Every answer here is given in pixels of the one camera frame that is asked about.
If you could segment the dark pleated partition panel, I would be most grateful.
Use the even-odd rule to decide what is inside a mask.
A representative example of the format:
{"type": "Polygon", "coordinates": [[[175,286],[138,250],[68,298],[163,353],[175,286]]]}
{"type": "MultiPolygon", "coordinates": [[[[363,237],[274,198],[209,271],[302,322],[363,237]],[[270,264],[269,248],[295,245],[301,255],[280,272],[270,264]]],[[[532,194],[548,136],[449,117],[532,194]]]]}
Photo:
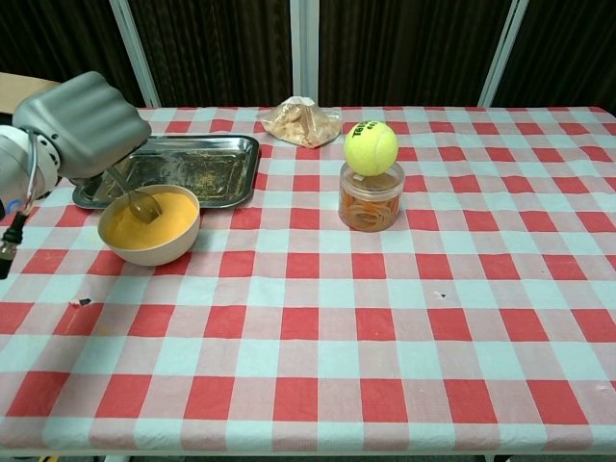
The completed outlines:
{"type": "Polygon", "coordinates": [[[511,0],[320,0],[323,106],[474,106],[511,0]]]}
{"type": "Polygon", "coordinates": [[[91,70],[144,105],[109,0],[0,0],[0,72],[62,83],[91,70]]]}
{"type": "Polygon", "coordinates": [[[162,106],[275,106],[292,95],[289,0],[129,5],[162,106]]]}
{"type": "Polygon", "coordinates": [[[529,0],[493,104],[616,115],[616,0],[529,0]]]}

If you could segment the yellow tennis ball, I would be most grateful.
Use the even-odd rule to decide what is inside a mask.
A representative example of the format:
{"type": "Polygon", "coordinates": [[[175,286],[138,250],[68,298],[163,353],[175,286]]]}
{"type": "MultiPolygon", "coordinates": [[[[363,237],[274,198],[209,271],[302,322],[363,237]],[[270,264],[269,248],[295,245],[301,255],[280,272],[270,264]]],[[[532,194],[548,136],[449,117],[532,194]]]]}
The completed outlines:
{"type": "Polygon", "coordinates": [[[376,176],[391,167],[398,156],[398,139],[384,122],[367,120],[355,124],[344,142],[346,163],[363,176],[376,176]]]}

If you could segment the clear jar of rubber bands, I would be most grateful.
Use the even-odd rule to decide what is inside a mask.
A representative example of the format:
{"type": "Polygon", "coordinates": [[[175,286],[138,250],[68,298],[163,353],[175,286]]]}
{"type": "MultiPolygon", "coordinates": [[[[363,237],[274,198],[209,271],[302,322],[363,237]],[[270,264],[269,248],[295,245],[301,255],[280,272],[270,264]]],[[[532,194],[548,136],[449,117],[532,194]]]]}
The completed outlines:
{"type": "Polygon", "coordinates": [[[391,227],[398,218],[404,180],[397,162],[375,176],[360,175],[344,163],[340,171],[340,219],[349,228],[362,232],[391,227]]]}

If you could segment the stainless steel rectangular tray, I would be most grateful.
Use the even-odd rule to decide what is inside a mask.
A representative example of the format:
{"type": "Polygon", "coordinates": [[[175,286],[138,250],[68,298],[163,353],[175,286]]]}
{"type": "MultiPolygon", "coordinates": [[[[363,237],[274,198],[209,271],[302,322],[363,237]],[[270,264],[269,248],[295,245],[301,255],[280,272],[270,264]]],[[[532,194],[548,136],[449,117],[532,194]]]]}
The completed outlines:
{"type": "Polygon", "coordinates": [[[253,195],[259,157],[259,142],[244,135],[153,136],[115,168],[133,188],[180,186],[220,209],[253,195]]]}

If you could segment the clear bag of snacks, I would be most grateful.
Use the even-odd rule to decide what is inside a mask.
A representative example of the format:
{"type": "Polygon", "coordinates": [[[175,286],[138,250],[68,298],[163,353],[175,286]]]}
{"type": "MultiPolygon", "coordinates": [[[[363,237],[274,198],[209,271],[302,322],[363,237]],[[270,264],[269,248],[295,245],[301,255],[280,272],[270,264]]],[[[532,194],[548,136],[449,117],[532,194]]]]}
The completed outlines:
{"type": "Polygon", "coordinates": [[[322,109],[311,98],[303,96],[292,96],[257,119],[275,138],[307,148],[318,148],[333,141],[342,130],[338,113],[322,109]]]}

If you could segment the red white checkered tablecloth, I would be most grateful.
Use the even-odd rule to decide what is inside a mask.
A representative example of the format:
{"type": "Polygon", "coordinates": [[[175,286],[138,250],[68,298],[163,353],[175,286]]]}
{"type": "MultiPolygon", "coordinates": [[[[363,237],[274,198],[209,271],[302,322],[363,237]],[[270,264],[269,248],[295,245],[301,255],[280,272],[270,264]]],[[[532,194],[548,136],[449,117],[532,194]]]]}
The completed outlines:
{"type": "Polygon", "coordinates": [[[616,459],[616,116],[350,108],[387,122],[396,223],[338,217],[342,146],[253,108],[149,109],[254,137],[252,199],[127,264],[61,184],[0,281],[0,453],[581,452],[616,459]]]}

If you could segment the beige bowl of yellow powder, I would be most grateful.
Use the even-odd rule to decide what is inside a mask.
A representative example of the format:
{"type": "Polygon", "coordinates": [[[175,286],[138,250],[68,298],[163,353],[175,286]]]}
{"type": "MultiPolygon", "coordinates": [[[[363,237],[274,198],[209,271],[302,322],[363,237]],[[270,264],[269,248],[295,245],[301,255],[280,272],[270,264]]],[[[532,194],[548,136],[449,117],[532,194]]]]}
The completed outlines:
{"type": "Polygon", "coordinates": [[[140,266],[160,266],[184,255],[194,244],[200,224],[197,197],[174,185],[142,187],[162,207],[150,223],[134,217],[123,195],[109,205],[98,223],[101,240],[123,260],[140,266]]]}

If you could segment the white partition frame post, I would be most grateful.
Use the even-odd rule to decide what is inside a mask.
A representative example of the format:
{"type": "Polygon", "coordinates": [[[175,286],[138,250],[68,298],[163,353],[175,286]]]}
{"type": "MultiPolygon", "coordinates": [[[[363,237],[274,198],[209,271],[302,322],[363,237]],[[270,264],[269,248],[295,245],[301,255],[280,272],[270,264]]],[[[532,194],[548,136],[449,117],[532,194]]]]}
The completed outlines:
{"type": "Polygon", "coordinates": [[[529,0],[511,0],[500,39],[478,99],[477,105],[479,107],[490,107],[494,101],[511,50],[524,20],[528,3],[529,0]]]}
{"type": "Polygon", "coordinates": [[[124,48],[148,108],[161,106],[160,97],[142,47],[141,38],[128,0],[109,0],[124,48]]]}
{"type": "Polygon", "coordinates": [[[293,95],[319,102],[320,0],[289,0],[293,95]]]}

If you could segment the silver metal spoon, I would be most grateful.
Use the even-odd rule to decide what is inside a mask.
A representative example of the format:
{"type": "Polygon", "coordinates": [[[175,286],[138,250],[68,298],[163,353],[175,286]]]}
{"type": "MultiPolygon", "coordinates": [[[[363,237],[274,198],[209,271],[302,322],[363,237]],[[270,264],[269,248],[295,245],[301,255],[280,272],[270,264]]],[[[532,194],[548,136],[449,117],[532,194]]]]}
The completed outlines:
{"type": "Polygon", "coordinates": [[[139,221],[151,223],[162,214],[162,208],[153,196],[132,188],[115,167],[109,167],[107,172],[127,195],[129,209],[139,221]]]}

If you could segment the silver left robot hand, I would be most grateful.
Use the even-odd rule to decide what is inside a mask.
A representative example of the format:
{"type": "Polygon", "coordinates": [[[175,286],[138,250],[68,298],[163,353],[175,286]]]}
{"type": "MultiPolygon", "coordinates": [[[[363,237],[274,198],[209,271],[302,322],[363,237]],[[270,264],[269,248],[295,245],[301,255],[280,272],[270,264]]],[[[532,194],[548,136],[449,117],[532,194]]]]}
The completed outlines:
{"type": "Polygon", "coordinates": [[[114,166],[151,135],[137,109],[96,71],[26,98],[13,126],[50,140],[60,154],[60,175],[76,185],[114,166]]]}

